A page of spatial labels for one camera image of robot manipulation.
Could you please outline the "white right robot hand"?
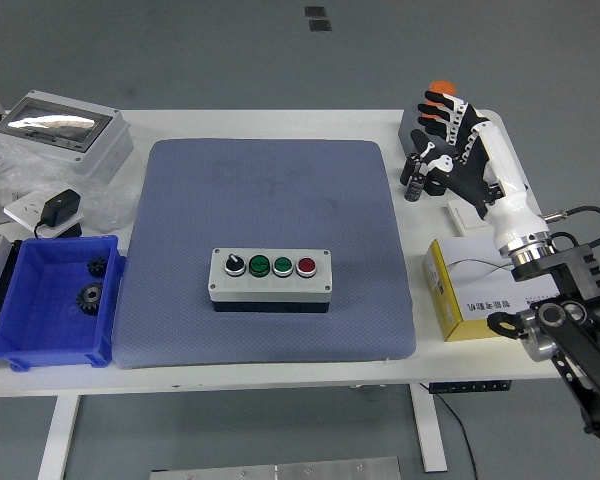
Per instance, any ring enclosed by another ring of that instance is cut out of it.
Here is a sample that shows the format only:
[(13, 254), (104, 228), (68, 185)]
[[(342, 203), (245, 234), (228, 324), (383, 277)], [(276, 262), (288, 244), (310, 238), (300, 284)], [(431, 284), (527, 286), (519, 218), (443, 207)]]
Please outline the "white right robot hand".
[(498, 126), (470, 103), (428, 90), (410, 133), (419, 173), (454, 192), (491, 225), (503, 257), (520, 264), (553, 252), (546, 222), (528, 205), (514, 155)]

